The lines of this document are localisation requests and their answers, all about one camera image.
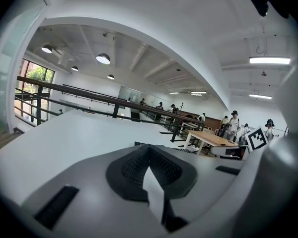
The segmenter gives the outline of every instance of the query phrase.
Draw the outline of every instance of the railing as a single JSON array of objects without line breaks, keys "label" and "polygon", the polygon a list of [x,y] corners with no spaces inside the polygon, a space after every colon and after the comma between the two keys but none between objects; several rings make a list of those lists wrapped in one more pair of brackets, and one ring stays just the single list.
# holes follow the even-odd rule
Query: railing
[{"label": "railing", "polygon": [[[63,84],[63,86],[70,87],[70,88],[77,89],[77,90],[82,90],[82,91],[89,92],[89,93],[96,94],[96,95],[107,96],[107,97],[110,97],[110,98],[119,99],[119,100],[122,100],[122,101],[127,101],[127,100],[124,100],[124,99],[121,99],[121,98],[117,98],[117,97],[113,97],[113,96],[110,96],[110,95],[107,95],[107,94],[93,92],[93,91],[90,91],[90,90],[86,90],[86,89],[79,88],[79,87],[74,87],[74,86],[71,86],[71,85],[65,85],[65,84]],[[103,101],[98,101],[98,100],[91,99],[91,98],[85,98],[85,97],[82,97],[82,96],[79,96],[79,95],[69,94],[69,93],[66,93],[66,92],[62,92],[62,94],[67,94],[67,95],[75,96],[75,98],[82,98],[82,99],[86,99],[86,100],[91,100],[92,102],[95,101],[95,102],[104,103],[104,104],[107,104],[108,106],[114,106],[114,104],[110,104],[109,102],[103,102]]]},{"label": "railing", "polygon": [[[38,81],[38,80],[30,79],[30,78],[25,78],[25,77],[20,77],[20,76],[17,77],[17,80],[38,86],[38,92],[36,94],[28,93],[24,90],[17,89],[18,91],[20,91],[22,93],[31,95],[31,98],[35,98],[37,100],[37,105],[35,106],[35,108],[37,109],[36,116],[34,116],[33,114],[27,113],[28,115],[31,115],[31,116],[33,116],[37,119],[37,125],[40,125],[42,122],[45,122],[45,120],[41,119],[41,115],[40,115],[41,112],[40,111],[44,111],[44,112],[47,112],[47,113],[55,115],[55,116],[60,115],[60,114],[55,113],[53,111],[41,108],[41,100],[46,100],[48,102],[53,102],[53,103],[56,103],[56,104],[60,104],[62,106],[71,107],[73,109],[82,110],[82,111],[86,111],[86,112],[92,112],[92,113],[106,115],[106,116],[111,116],[113,118],[129,119],[129,120],[132,120],[132,121],[159,124],[159,125],[164,126],[165,128],[167,128],[167,130],[168,130],[168,132],[161,131],[160,132],[161,134],[170,134],[170,135],[172,135],[172,138],[170,140],[171,142],[185,141],[186,140],[185,136],[188,135],[188,133],[184,132],[185,128],[193,129],[193,130],[203,130],[203,127],[204,127],[204,122],[201,122],[199,120],[187,118],[187,117],[184,117],[184,116],[181,116],[181,115],[178,115],[178,114],[174,114],[174,113],[170,113],[170,112],[167,112],[167,111],[163,111],[163,110],[160,110],[160,109],[141,106],[141,105],[138,105],[136,103],[127,102],[123,99],[119,99],[119,98],[115,98],[115,97],[111,97],[111,96],[106,96],[106,95],[95,94],[95,93],[92,93],[90,91],[81,90],[81,89],[77,89],[77,88],[66,86],[66,85],[62,86],[62,85],[42,82],[42,81]],[[71,95],[75,95],[75,96],[80,96],[80,97],[84,97],[84,98],[88,98],[88,99],[92,99],[92,100],[112,104],[112,105],[115,106],[114,107],[114,112],[113,113],[101,112],[101,111],[97,111],[97,110],[93,110],[93,109],[87,109],[87,108],[83,108],[83,107],[70,105],[70,104],[67,104],[67,103],[64,103],[64,102],[60,102],[60,101],[57,101],[57,100],[53,100],[51,98],[44,97],[44,96],[42,96],[42,89],[43,88],[53,89],[53,90],[56,90],[56,91],[60,91],[62,93],[71,94]],[[15,97],[15,99],[19,100],[21,102],[25,102],[25,100],[23,100],[19,97]],[[141,112],[144,112],[144,113],[146,113],[147,117],[150,117],[150,119],[152,119],[152,121],[143,120],[143,119],[129,118],[129,117],[125,117],[125,116],[119,116],[118,115],[118,109],[119,109],[120,106],[127,107],[127,108],[132,108],[132,109],[136,109],[136,110],[139,110]],[[187,127],[187,126],[181,125],[184,121],[185,122],[195,123],[195,124],[197,124],[197,127],[195,128],[195,127]],[[176,139],[177,135],[179,135],[181,138],[185,138],[185,139]],[[189,145],[194,145],[194,144],[197,145],[197,143],[196,143],[196,141],[198,141],[197,139],[192,139],[191,141],[192,142]]]}]

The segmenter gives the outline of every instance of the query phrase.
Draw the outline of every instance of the window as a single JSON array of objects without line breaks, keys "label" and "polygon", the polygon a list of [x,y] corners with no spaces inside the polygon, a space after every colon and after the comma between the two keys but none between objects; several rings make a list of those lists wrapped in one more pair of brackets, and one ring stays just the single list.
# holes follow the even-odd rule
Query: window
[{"label": "window", "polygon": [[[21,65],[20,65],[19,76],[52,83],[54,73],[55,72],[53,70],[47,69],[39,64],[36,64],[36,63],[33,63],[26,59],[23,59],[21,62]],[[37,85],[25,83],[23,81],[17,81],[16,87],[18,89],[21,89],[21,90],[29,92],[29,93],[37,93],[38,92]],[[50,97],[50,89],[43,88],[42,95],[45,98],[49,98]],[[18,108],[24,110],[25,112],[27,112],[33,116],[36,116],[36,108],[27,104],[27,103],[29,103],[29,104],[36,106],[37,100],[36,100],[35,96],[25,94],[17,89],[15,90],[15,96],[17,98],[25,100],[25,102],[21,102],[16,99],[14,101],[15,107],[18,107]],[[48,110],[49,102],[42,99],[41,100],[41,108]],[[17,108],[15,108],[14,111],[16,114],[24,117],[25,119],[29,120],[30,122],[37,124],[36,118],[29,116],[28,114],[18,110]],[[41,119],[48,120],[48,113],[41,111]]]}]

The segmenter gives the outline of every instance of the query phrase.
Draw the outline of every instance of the hat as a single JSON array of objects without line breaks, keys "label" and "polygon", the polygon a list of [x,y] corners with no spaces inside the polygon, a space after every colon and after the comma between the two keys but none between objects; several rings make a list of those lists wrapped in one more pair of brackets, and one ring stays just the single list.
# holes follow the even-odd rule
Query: hat
[{"label": "hat", "polygon": [[267,125],[270,125],[271,127],[275,127],[275,125],[274,125],[274,121],[271,120],[271,119],[268,119],[268,120],[267,120],[267,123],[265,124],[265,127],[267,127]]}]

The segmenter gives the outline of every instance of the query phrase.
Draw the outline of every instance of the table leg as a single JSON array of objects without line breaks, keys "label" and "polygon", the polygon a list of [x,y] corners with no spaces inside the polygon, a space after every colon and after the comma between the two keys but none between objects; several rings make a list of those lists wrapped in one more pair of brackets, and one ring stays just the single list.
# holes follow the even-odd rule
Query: table leg
[{"label": "table leg", "polygon": [[191,139],[191,136],[192,136],[192,134],[191,134],[191,133],[189,133],[189,134],[188,134],[188,137],[187,137],[187,140],[185,141],[185,144],[184,144],[184,147],[183,147],[183,149],[187,149],[187,147],[188,147],[188,144],[189,144],[189,142],[190,142],[190,139]]},{"label": "table leg", "polygon": [[203,145],[204,145],[204,141],[201,140],[201,145],[200,145],[200,148],[199,148],[199,150],[198,150],[198,152],[197,152],[197,155],[200,155],[200,152],[201,152],[201,150],[202,150],[202,148],[203,148]]}]

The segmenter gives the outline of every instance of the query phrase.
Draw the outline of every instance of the ceiling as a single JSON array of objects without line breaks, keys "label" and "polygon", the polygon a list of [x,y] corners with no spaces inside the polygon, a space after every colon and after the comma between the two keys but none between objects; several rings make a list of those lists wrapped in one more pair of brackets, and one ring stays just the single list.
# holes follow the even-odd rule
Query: ceiling
[{"label": "ceiling", "polygon": [[[165,1],[186,14],[207,37],[208,43],[201,45],[209,45],[217,55],[222,77],[227,80],[233,96],[273,95],[297,63],[298,31],[291,19],[279,16],[271,5],[268,15],[261,17],[250,0]],[[84,73],[85,65],[97,63],[97,54],[107,53],[113,68],[133,73],[167,91],[208,90],[189,71],[159,50],[109,29],[85,25],[40,27],[28,49],[47,59],[40,50],[47,43],[71,54],[72,61],[67,70],[72,65],[80,65]],[[249,57],[263,56],[264,53],[290,57],[291,65],[249,63]],[[48,59],[54,64],[59,60],[56,56]]]}]

